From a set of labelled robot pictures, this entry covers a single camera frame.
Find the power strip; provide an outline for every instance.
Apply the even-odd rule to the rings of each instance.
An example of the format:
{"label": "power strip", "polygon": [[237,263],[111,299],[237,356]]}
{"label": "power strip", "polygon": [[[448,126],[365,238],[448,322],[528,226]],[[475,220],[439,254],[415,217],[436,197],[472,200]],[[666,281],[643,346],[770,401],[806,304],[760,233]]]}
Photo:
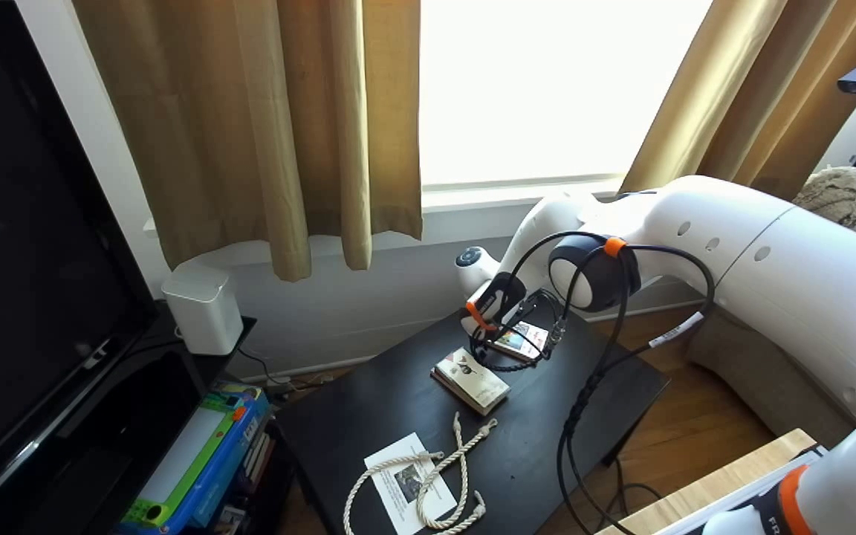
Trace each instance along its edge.
{"label": "power strip", "polygon": [[470,356],[464,349],[443,356],[430,379],[446,386],[451,395],[457,395],[467,407],[472,407],[478,417],[490,417],[490,411],[507,398],[507,383],[495,379],[490,368],[485,368],[475,356]]}

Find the floor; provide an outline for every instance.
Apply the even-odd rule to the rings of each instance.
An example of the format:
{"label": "floor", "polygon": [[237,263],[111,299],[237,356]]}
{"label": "floor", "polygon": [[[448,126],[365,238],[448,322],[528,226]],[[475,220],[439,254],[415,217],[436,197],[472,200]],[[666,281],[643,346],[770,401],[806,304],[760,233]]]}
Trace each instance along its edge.
{"label": "floor", "polygon": [[[629,319],[622,346],[634,349],[666,333],[683,319],[687,309]],[[625,483],[668,493],[770,441],[741,398],[733,398],[714,376],[683,359],[681,342],[652,351],[646,359],[668,379],[668,386],[617,459]],[[614,496],[614,471],[608,466],[594,472],[586,489],[605,505]],[[625,493],[628,513],[635,513],[652,501],[655,496],[643,489]],[[576,493],[574,508],[589,527],[600,527],[600,516],[594,516],[586,496]],[[287,493],[279,533],[325,535],[322,521],[298,486]],[[540,533],[564,535],[576,533],[576,523],[564,508],[559,508]]]}

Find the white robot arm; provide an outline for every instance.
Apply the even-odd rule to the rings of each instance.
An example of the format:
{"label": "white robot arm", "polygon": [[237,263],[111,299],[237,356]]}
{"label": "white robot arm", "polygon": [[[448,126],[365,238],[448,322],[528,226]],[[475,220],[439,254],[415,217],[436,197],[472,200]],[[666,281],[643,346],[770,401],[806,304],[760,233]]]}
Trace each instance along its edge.
{"label": "white robot arm", "polygon": [[[521,224],[500,272],[518,272],[524,294],[550,287],[562,294],[576,267],[550,263],[550,247],[528,251],[576,229],[695,257],[717,281],[714,300],[787,351],[856,417],[856,233],[757,192],[689,177],[622,202],[543,200]],[[675,278],[704,291],[702,275],[683,258],[635,254],[635,264],[643,284]],[[586,309],[604,288],[580,281],[574,304]],[[848,489],[856,493],[856,435],[797,489],[815,533],[856,527]]]}

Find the curtain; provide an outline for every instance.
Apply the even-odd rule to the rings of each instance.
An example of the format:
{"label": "curtain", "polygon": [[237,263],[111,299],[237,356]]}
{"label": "curtain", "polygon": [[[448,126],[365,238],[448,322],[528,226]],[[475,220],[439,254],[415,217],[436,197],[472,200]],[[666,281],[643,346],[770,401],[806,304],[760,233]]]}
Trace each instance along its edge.
{"label": "curtain", "polygon": [[415,0],[75,0],[169,264],[268,241],[281,281],[308,235],[371,264],[421,233]]}
{"label": "curtain", "polygon": [[856,0],[714,0],[625,180],[718,177],[790,200],[856,108]]}

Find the black table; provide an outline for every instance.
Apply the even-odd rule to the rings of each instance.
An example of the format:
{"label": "black table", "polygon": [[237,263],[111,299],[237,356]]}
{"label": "black table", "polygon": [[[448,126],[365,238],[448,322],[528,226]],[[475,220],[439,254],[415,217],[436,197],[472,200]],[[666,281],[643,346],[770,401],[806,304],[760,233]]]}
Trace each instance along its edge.
{"label": "black table", "polygon": [[[580,319],[568,319],[550,359],[500,376],[510,383],[507,401],[494,411],[500,425],[470,453],[470,483],[488,504],[472,533],[534,533],[562,505],[552,463],[559,431],[604,342]],[[467,337],[451,315],[281,407],[279,444],[329,533],[341,533],[344,496],[365,471],[363,459],[411,431],[429,453],[451,453],[454,411],[461,411],[464,441],[485,423],[429,376],[436,359],[464,346]],[[663,376],[643,359],[614,365],[580,419],[576,466],[589,472],[611,462],[663,383]],[[457,463],[446,471],[446,483],[457,496]],[[371,483],[353,504],[353,530],[393,533]]]}

